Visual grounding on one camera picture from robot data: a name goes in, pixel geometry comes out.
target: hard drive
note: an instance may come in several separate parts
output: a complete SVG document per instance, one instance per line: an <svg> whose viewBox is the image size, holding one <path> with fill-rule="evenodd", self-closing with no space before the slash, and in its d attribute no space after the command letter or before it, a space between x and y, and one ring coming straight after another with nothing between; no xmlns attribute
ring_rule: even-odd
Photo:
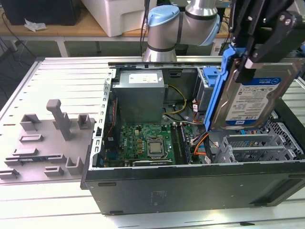
<svg viewBox="0 0 305 229"><path fill-rule="evenodd" d="M280 63L262 63L249 83L236 83L237 71L222 72L217 78L209 103L205 125L208 130L258 129L264 126L274 109L297 76L304 59L284 59Z"/></svg>

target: cpu socket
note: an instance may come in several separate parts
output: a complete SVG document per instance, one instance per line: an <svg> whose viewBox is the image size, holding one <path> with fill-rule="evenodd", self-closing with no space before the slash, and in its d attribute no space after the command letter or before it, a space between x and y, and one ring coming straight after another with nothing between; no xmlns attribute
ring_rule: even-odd
<svg viewBox="0 0 305 229"><path fill-rule="evenodd" d="M148 138L147 142L147 156L153 159L164 157L164 146L162 138Z"/></svg>

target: black computer case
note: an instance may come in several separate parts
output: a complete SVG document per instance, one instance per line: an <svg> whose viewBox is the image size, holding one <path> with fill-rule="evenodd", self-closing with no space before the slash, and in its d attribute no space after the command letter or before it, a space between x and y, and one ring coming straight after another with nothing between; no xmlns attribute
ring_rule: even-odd
<svg viewBox="0 0 305 229"><path fill-rule="evenodd" d="M0 0L12 25L24 19L35 23L75 25L81 14L80 0Z"/></svg>

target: white box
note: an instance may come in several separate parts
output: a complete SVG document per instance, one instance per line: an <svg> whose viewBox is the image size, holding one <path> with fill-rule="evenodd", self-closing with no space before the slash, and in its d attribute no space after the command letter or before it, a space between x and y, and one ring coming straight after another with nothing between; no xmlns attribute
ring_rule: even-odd
<svg viewBox="0 0 305 229"><path fill-rule="evenodd" d="M144 0L82 0L109 37L140 29L144 16ZM150 1L150 9L157 0Z"/></svg>

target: slotted aluminum table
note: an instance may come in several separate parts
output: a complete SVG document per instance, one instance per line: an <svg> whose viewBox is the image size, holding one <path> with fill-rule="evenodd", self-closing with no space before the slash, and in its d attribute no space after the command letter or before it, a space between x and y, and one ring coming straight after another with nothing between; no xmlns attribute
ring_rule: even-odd
<svg viewBox="0 0 305 229"><path fill-rule="evenodd" d="M179 61L221 61L220 57L185 57ZM98 118L102 98L103 72L108 62L139 62L138 57L46 58L37 61L0 112L0 169L11 154L24 114L36 113L40 119L53 119L45 109L46 101L59 98L62 111L75 118L89 113ZM304 94L296 81L298 94ZM295 97L293 87L284 99ZM298 105L299 118L304 107ZM196 195L208 195L204 192ZM0 186L1 228L239 228L241 222L251 228L305 228L305 189L272 208L238 208L192 212L103 216L88 190L78 182Z"/></svg>

